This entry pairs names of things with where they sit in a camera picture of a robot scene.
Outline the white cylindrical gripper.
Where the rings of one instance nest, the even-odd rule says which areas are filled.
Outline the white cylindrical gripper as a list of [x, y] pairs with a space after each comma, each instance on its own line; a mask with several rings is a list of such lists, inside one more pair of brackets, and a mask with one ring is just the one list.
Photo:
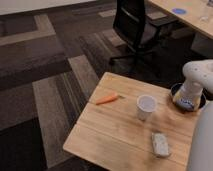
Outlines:
[[183, 105], [183, 99], [187, 100], [184, 103], [184, 109], [187, 111], [196, 111], [197, 107], [194, 104], [199, 104], [202, 96], [203, 87], [193, 81], [186, 80], [180, 88], [180, 93], [177, 92], [173, 97], [173, 102], [178, 105]]

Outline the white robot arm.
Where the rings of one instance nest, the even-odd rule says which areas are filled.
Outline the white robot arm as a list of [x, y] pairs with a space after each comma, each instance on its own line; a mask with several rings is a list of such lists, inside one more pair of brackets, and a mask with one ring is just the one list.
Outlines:
[[191, 61], [182, 69], [185, 81], [173, 96], [173, 103], [185, 111], [200, 110], [186, 171], [213, 171], [213, 100], [207, 101], [203, 90], [213, 94], [213, 59]]

